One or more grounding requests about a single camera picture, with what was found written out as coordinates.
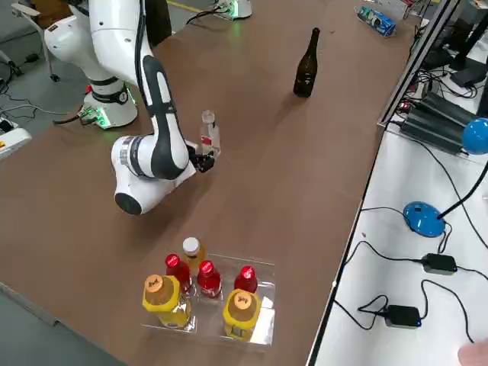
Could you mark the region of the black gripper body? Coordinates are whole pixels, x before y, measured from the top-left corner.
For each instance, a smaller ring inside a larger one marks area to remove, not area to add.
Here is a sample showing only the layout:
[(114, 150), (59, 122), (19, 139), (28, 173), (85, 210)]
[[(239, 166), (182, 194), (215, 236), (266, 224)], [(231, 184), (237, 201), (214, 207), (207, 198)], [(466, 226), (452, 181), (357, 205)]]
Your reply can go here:
[(194, 168), (198, 171), (201, 170), (202, 155), (199, 153), (199, 145), (193, 143), (189, 140), (185, 141), (188, 149), (189, 160), (191, 161)]

